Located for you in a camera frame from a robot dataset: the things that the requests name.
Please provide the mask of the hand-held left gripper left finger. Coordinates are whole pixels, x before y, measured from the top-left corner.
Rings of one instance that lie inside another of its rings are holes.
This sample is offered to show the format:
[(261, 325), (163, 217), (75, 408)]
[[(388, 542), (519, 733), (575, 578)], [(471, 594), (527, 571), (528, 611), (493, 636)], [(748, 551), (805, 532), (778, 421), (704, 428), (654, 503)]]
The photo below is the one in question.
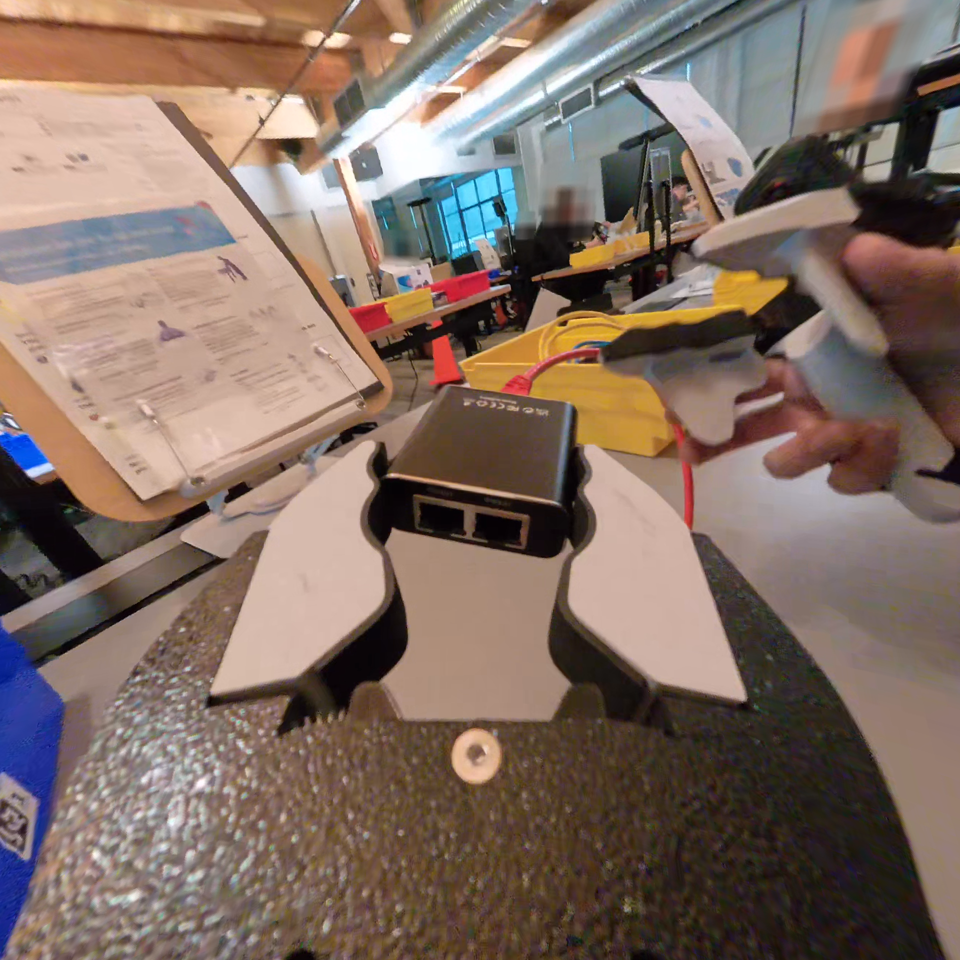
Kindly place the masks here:
[(287, 697), (289, 718), (346, 714), (399, 665), (409, 627), (387, 542), (383, 442), (335, 458), (271, 523), (208, 704)]

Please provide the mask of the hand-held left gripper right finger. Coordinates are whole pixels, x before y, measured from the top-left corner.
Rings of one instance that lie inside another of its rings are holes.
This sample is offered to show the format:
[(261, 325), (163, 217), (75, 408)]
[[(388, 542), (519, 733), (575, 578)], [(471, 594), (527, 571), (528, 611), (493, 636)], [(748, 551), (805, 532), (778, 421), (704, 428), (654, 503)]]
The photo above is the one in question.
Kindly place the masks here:
[(749, 694), (693, 536), (652, 486), (577, 449), (570, 552), (548, 650), (600, 716), (644, 724), (667, 700), (742, 709)]

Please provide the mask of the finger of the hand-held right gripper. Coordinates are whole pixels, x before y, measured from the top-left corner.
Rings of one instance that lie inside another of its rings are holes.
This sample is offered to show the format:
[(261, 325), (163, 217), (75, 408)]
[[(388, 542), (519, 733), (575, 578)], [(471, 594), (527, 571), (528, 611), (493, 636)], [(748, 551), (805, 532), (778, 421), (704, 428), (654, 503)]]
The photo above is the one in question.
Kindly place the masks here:
[(742, 309), (673, 309), (632, 316), (636, 323), (599, 349), (599, 363), (645, 381), (686, 434), (722, 446), (735, 432), (738, 399), (760, 390), (767, 372), (759, 326)]
[(881, 322), (842, 265), (861, 208), (845, 187), (786, 198), (720, 222), (691, 247), (697, 261), (764, 279), (791, 278), (860, 353), (885, 356)]

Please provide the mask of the black network adapter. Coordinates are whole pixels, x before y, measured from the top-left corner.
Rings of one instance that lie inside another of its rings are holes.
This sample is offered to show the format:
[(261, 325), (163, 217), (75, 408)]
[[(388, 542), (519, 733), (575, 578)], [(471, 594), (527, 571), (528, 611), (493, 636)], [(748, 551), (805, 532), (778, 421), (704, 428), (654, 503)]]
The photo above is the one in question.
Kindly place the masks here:
[(383, 476), (392, 528), (558, 556), (572, 522), (577, 427), (568, 402), (443, 388)]

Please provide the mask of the blue plastic bin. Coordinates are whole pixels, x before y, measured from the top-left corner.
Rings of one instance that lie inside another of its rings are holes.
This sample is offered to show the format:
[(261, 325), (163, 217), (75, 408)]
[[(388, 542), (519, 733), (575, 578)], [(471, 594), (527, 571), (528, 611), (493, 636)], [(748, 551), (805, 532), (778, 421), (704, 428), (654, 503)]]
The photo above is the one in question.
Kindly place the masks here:
[(51, 820), (64, 702), (1, 630), (1, 950), (27, 898)]

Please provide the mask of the grey desk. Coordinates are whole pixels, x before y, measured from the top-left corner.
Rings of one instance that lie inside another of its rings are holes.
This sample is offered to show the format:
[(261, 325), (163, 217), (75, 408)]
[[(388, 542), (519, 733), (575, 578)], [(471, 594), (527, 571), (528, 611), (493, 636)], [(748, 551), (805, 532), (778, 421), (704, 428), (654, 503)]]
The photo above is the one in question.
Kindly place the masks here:
[[(772, 445), (695, 472), (707, 535), (822, 668), (868, 741), (958, 958), (958, 525), (826, 475), (769, 477)], [(568, 686), (546, 647), (562, 557), (518, 558), (394, 533), (407, 653), (386, 680), (406, 716), (547, 719)]]

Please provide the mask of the person's right hand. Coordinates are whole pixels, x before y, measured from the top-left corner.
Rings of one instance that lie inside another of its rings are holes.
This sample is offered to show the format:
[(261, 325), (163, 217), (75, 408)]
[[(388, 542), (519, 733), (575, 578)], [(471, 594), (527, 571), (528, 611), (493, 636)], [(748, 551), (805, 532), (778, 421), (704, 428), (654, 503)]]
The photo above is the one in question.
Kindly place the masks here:
[[(888, 358), (910, 392), (955, 448), (959, 442), (959, 261), (941, 248), (906, 246), (880, 234), (860, 234), (843, 264), (885, 331)], [(738, 402), (782, 395), (741, 415), (731, 440), (719, 446), (685, 437), (678, 447), (692, 466), (787, 435), (763, 457), (775, 479), (829, 468), (828, 485), (844, 496), (880, 492), (897, 461), (899, 432), (891, 420), (845, 420), (826, 411), (789, 361), (766, 361), (767, 377)]]

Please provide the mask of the black computer monitor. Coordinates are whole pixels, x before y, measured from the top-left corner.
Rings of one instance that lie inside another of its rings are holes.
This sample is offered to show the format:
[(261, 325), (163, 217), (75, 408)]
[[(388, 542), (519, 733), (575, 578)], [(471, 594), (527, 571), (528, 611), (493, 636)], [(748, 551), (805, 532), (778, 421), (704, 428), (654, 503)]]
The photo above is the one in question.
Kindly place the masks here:
[(642, 219), (646, 209), (646, 189), (642, 177), (648, 145), (617, 150), (600, 158), (602, 195), (606, 222), (621, 222), (628, 212)]

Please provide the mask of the pale grey panel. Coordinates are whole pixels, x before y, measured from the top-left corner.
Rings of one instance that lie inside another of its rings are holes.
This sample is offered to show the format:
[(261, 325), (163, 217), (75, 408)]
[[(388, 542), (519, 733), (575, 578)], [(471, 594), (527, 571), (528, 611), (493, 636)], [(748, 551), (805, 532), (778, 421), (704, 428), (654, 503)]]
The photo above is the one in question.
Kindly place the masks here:
[(553, 323), (559, 315), (571, 306), (571, 300), (543, 287), (538, 289), (529, 317), (524, 326), (524, 332), (531, 332)]

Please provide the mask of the wooden table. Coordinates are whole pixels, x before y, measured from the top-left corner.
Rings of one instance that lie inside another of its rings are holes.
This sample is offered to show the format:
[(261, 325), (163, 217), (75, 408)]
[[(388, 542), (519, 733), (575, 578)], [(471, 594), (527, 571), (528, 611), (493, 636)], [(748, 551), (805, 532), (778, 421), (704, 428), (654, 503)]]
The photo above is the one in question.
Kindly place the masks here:
[(438, 309), (366, 331), (366, 340), (382, 360), (390, 361), (402, 354), (417, 354), (425, 345), (444, 337), (466, 333), (471, 339), (478, 330), (482, 308), (496, 304), (511, 292), (509, 283), (491, 286)]

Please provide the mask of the large window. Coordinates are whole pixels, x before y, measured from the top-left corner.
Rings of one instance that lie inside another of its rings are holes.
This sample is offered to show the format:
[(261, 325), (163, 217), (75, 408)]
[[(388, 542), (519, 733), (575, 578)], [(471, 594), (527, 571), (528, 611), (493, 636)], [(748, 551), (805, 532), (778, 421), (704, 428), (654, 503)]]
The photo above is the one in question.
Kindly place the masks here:
[(433, 189), (451, 257), (473, 249), (480, 238), (494, 243), (506, 222), (514, 229), (526, 200), (522, 169), (512, 166), (445, 177)]

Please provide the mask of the small yellow bin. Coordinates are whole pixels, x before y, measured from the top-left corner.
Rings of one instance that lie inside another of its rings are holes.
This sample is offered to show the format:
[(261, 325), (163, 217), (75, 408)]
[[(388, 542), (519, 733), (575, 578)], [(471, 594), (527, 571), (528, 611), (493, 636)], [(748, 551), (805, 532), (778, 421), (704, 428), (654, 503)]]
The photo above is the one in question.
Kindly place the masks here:
[(429, 286), (403, 291), (379, 301), (391, 323), (399, 324), (433, 311), (433, 291)]

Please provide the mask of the white cardboard box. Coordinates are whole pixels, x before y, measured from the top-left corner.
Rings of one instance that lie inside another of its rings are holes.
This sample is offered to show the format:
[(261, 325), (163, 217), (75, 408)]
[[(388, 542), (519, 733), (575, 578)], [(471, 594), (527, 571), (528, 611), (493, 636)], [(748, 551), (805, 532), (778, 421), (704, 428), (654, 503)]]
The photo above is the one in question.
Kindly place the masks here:
[(431, 265), (424, 260), (388, 258), (379, 264), (381, 298), (393, 297), (430, 286)]

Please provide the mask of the silver ventilation duct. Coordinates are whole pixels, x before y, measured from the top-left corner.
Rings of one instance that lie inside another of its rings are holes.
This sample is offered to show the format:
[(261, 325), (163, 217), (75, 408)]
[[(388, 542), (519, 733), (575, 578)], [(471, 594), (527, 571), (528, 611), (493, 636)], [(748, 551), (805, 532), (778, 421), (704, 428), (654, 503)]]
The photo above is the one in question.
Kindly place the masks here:
[(376, 76), (360, 74), (334, 99), (335, 119), (315, 140), (320, 162), (342, 160), (377, 140), (444, 86), (480, 47), (546, 2), (458, 1), (421, 27)]
[(499, 136), (542, 114), (570, 91), (714, 18), (734, 1), (599, 1), (583, 9), (459, 102), (425, 132), (457, 143)]

